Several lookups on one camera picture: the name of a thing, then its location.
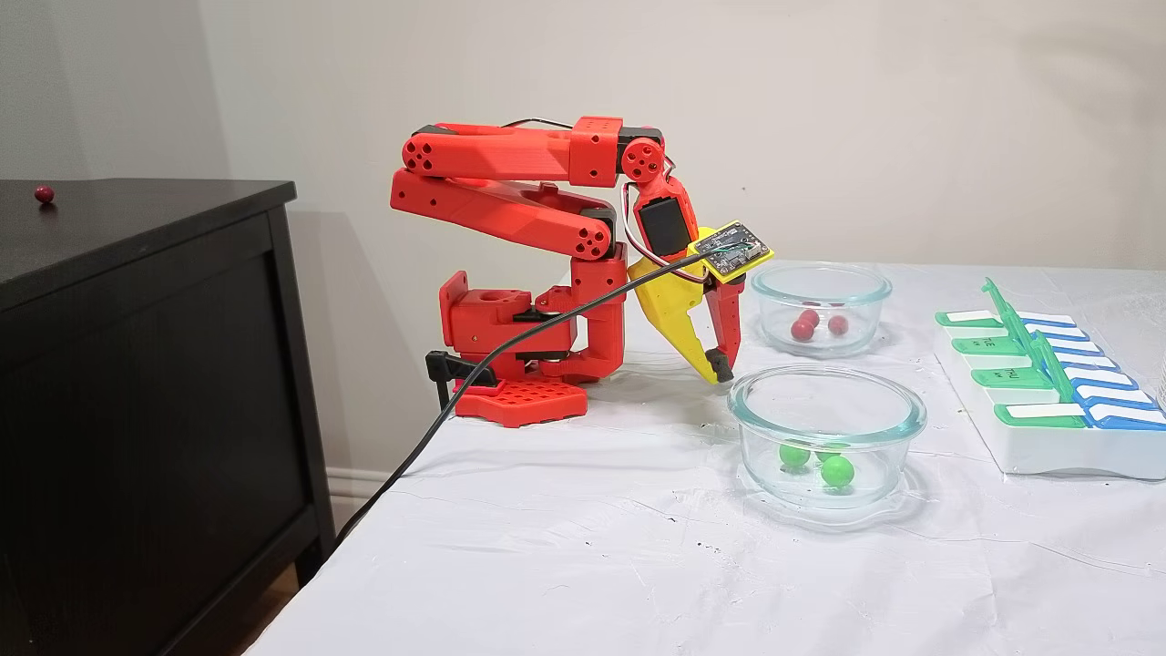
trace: red base plate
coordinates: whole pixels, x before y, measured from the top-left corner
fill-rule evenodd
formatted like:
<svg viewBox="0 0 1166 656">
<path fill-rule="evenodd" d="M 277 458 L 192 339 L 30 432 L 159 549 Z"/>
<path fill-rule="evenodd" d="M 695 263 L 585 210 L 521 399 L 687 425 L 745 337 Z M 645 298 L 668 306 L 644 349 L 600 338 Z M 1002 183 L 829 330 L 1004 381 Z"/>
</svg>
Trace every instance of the red base plate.
<svg viewBox="0 0 1166 656">
<path fill-rule="evenodd" d="M 503 381 L 499 388 L 483 393 L 469 390 L 454 409 L 457 416 L 482 417 L 517 429 L 586 414 L 586 393 L 567 383 Z"/>
</svg>

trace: white wall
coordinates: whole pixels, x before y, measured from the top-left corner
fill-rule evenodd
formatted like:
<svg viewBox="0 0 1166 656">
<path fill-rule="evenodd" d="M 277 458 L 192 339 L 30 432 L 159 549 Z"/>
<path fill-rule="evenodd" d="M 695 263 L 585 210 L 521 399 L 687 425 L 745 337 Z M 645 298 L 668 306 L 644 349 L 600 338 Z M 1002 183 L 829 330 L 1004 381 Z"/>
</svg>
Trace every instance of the white wall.
<svg viewBox="0 0 1166 656">
<path fill-rule="evenodd" d="M 0 136 L 61 132 L 0 172 L 296 181 L 332 467 L 392 470 L 430 421 L 447 276 L 541 290 L 566 264 L 388 209 L 427 122 L 654 125 L 702 223 L 781 256 L 1166 266 L 1158 0 L 17 3 Z M 50 112 L 12 100 L 24 65 Z"/>
</svg>

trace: wire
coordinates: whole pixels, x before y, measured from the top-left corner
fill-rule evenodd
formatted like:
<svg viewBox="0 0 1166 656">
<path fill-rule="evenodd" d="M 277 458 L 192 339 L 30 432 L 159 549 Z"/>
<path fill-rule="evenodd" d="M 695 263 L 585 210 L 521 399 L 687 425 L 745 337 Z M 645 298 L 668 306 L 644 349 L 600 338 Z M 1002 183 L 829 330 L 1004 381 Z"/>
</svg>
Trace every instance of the wire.
<svg viewBox="0 0 1166 656">
<path fill-rule="evenodd" d="M 562 323 L 564 320 L 568 320 L 573 316 L 577 316 L 580 313 L 583 313 L 584 311 L 589 311 L 589 310 L 591 310 L 591 309 L 593 309 L 593 308 L 596 308 L 596 306 L 598 306 L 598 305 L 600 305 L 600 304 L 610 301 L 611 298 L 613 298 L 613 297 L 616 297 L 616 296 L 618 296 L 620 294 L 626 294 L 627 291 L 631 291 L 632 289 L 639 287 L 640 284 L 644 284 L 646 282 L 651 282 L 652 280 L 655 280 L 656 277 L 660 277 L 661 275 L 667 275 L 668 273 L 670 273 L 673 270 L 676 270 L 676 269 L 679 269 L 679 268 L 681 268 L 683 266 L 688 266 L 690 263 L 701 261 L 702 259 L 709 256 L 712 253 L 724 252 L 724 251 L 733 251 L 733 249 L 738 249 L 738 248 L 747 248 L 747 247 L 751 247 L 752 245 L 753 244 L 751 244 L 750 241 L 737 241 L 736 244 L 729 244 L 729 245 L 722 246 L 719 248 L 714 248 L 714 249 L 704 252 L 704 253 L 695 253 L 695 254 L 691 254 L 691 255 L 682 256 L 682 258 L 677 259 L 676 261 L 666 262 L 660 268 L 656 268 L 655 270 L 651 270 L 648 273 L 645 273 L 644 275 L 637 277 L 635 280 L 630 280 L 630 281 L 625 282 L 624 284 L 620 284 L 619 287 L 616 287 L 614 289 L 607 291 L 606 294 L 604 294 L 604 295 L 602 295 L 602 296 L 599 296 L 597 298 L 595 298 L 593 301 L 585 302 L 585 303 L 583 303 L 583 304 L 581 304 L 581 305 L 578 305 L 578 306 L 576 306 L 574 309 L 570 309 L 568 311 L 563 311 L 563 312 L 556 315 L 554 318 L 549 318 L 549 319 L 543 320 L 543 322 L 539 323 L 538 325 L 531 327 L 529 331 L 525 331 L 525 332 L 522 332 L 522 333 L 520 333 L 520 334 L 511 338 L 510 340 L 506 340 L 498 348 L 496 348 L 494 351 L 490 352 L 490 354 L 486 355 L 486 358 L 483 359 L 482 362 L 479 362 L 478 366 L 475 367 L 472 372 L 470 372 L 469 376 L 465 378 L 465 381 L 475 381 L 475 380 L 477 380 L 478 374 L 482 374 L 483 372 L 485 372 L 485 369 L 487 367 L 490 367 L 490 364 L 493 362 L 494 359 L 497 359 L 499 355 L 501 355 L 506 351 L 513 348 L 515 345 L 518 345 L 518 344 L 520 344 L 520 343 L 522 343 L 522 341 L 525 341 L 525 340 L 527 340 L 529 338 L 533 338 L 534 336 L 538 336 L 539 333 L 542 333 L 543 331 L 547 331 L 548 327 L 553 327 L 553 326 L 559 325 L 560 323 Z M 413 463 L 417 459 L 419 456 L 421 456 L 421 452 L 424 451 L 424 449 L 427 446 L 429 446 L 429 440 L 431 440 L 434 438 L 434 436 L 437 435 L 437 429 L 441 429 L 441 425 L 445 422 L 447 418 L 449 418 L 449 414 L 452 412 L 454 407 L 457 405 L 457 402 L 462 400 L 462 397 L 465 395 L 466 390 L 469 390 L 469 389 L 470 389 L 470 386 L 466 385 L 466 383 L 463 383 L 462 387 L 458 388 L 454 393 L 454 396 L 450 397 L 449 403 L 447 403 L 445 405 L 442 407 L 441 412 L 437 414 L 437 418 L 434 419 L 434 423 L 429 425 L 429 430 L 426 431 L 426 435 L 421 438 L 421 442 L 417 443 L 417 446 L 413 447 L 413 451 L 409 452 L 409 456 L 408 456 L 408 458 L 405 459 L 405 463 L 401 463 L 400 467 L 398 467 L 393 472 L 393 474 L 388 478 L 388 480 L 385 481 L 384 485 L 381 485 L 380 488 L 368 499 L 368 501 L 366 501 L 359 509 L 357 509 L 356 514 L 352 515 L 352 517 L 344 524 L 344 528 L 340 529 L 340 532 L 336 536 L 336 545 L 337 546 L 339 546 L 339 544 L 342 542 L 344 542 L 344 539 L 346 537 L 349 537 L 349 534 L 351 534 L 352 529 L 356 528 L 356 525 L 358 523 L 360 523 L 360 520 L 363 520 L 364 516 L 368 513 L 368 509 L 372 508 L 372 506 L 374 503 L 377 503 L 377 501 L 386 492 L 388 492 L 388 488 L 393 487 L 393 484 L 395 484 L 398 480 L 400 480 L 401 477 L 405 475 L 405 473 L 408 471 L 408 468 L 410 466 L 413 466 Z"/>
<path fill-rule="evenodd" d="M 627 205 L 630 204 L 630 202 L 627 199 L 627 189 L 630 186 L 635 186 L 635 183 L 632 182 L 631 179 L 628 179 L 627 182 L 624 182 L 624 186 L 620 189 L 620 193 L 619 193 L 619 199 L 620 199 L 619 207 L 623 210 L 623 212 L 620 213 L 620 220 L 624 221 L 624 235 L 627 237 L 627 242 L 631 244 L 633 248 L 635 248 L 637 251 L 639 251 L 641 255 L 644 255 L 644 256 L 648 258 L 649 260 L 656 262 L 656 266 L 667 266 L 668 264 L 668 260 L 666 260 L 662 256 L 660 256 L 660 255 L 653 253 L 652 251 L 649 251 L 646 246 L 644 246 L 644 244 L 640 244 L 639 240 L 635 239 L 634 234 L 632 234 L 631 221 L 627 220 L 627 217 L 631 213 L 631 212 L 627 211 Z M 673 274 L 680 275 L 681 277 L 683 277 L 684 280 L 688 280 L 689 282 L 696 282 L 697 284 L 703 284 L 704 283 L 704 277 L 700 277 L 697 275 L 693 275 L 691 273 L 689 273 L 687 270 L 683 270 L 683 269 L 680 269 L 680 268 L 674 269 Z"/>
<path fill-rule="evenodd" d="M 571 129 L 573 127 L 575 127 L 574 125 L 567 125 L 566 122 L 559 122 L 557 120 L 547 120 L 545 118 L 538 118 L 538 117 L 520 118 L 518 120 L 512 120 L 507 124 L 500 125 L 499 127 L 518 127 L 524 122 L 541 122 L 543 125 L 553 125 L 555 127 L 563 127 L 566 129 Z"/>
</svg>

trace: green lid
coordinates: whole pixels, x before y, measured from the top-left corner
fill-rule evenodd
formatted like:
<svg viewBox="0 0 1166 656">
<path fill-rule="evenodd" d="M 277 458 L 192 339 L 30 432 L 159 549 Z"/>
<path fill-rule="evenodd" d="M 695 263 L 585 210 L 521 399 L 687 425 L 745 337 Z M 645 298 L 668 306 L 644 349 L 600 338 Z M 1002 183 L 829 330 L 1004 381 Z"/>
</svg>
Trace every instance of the green lid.
<svg viewBox="0 0 1166 656">
<path fill-rule="evenodd" d="M 1061 361 L 1056 360 L 1056 354 L 1053 353 L 1052 345 L 1045 339 L 1045 334 L 1037 332 L 1032 339 L 1033 345 L 1033 367 L 1040 367 L 1038 359 L 1044 362 L 1045 371 L 1048 373 L 1049 380 L 1053 381 L 1053 388 L 1056 389 L 1056 394 L 1061 397 L 1061 403 L 1073 402 L 1073 383 L 1069 382 L 1069 378 L 1065 375 L 1065 368 L 1061 367 Z"/>
<path fill-rule="evenodd" d="M 996 418 L 1009 426 L 1030 426 L 1041 429 L 1084 429 L 1086 423 L 1080 417 L 1013 417 L 1009 407 L 1003 403 L 993 409 Z"/>
<path fill-rule="evenodd" d="M 944 327 L 1000 327 L 1004 324 L 995 318 L 971 318 L 968 320 L 951 320 L 948 311 L 936 311 L 935 322 Z"/>
<path fill-rule="evenodd" d="M 982 388 L 1009 389 L 1009 390 L 1052 390 L 1053 385 L 1033 364 L 1033 367 L 1017 367 L 1007 369 L 972 369 L 971 380 Z"/>
<path fill-rule="evenodd" d="M 1028 355 L 1010 338 L 957 338 L 951 348 L 964 355 Z"/>
<path fill-rule="evenodd" d="M 992 296 L 992 303 L 996 305 L 996 312 L 1000 315 L 1000 322 L 1004 323 L 1009 332 L 1009 337 L 1020 345 L 1025 354 L 1032 355 L 1032 340 L 1028 339 L 1028 330 L 1024 326 L 1024 320 L 1020 320 L 1020 315 L 1017 310 L 1012 308 L 1012 304 L 1004 299 L 1000 295 L 999 287 L 996 282 L 992 282 L 991 277 L 984 277 L 984 285 L 981 287 L 982 290 L 988 291 L 988 295 Z"/>
</svg>

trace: glass bowl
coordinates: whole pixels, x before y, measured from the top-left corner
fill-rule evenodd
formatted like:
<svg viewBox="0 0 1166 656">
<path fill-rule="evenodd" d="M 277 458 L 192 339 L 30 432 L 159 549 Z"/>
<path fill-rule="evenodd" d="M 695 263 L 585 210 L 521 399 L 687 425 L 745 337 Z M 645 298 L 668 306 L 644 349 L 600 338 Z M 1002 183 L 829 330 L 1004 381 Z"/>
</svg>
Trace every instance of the glass bowl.
<svg viewBox="0 0 1166 656">
<path fill-rule="evenodd" d="M 840 358 L 870 344 L 891 281 L 843 263 L 766 268 L 750 277 L 761 303 L 761 331 L 795 355 Z"/>
<path fill-rule="evenodd" d="M 808 508 L 859 508 L 890 494 L 911 439 L 927 424 L 923 402 L 907 388 L 821 365 L 738 379 L 729 409 L 750 477 L 780 501 Z"/>
</svg>

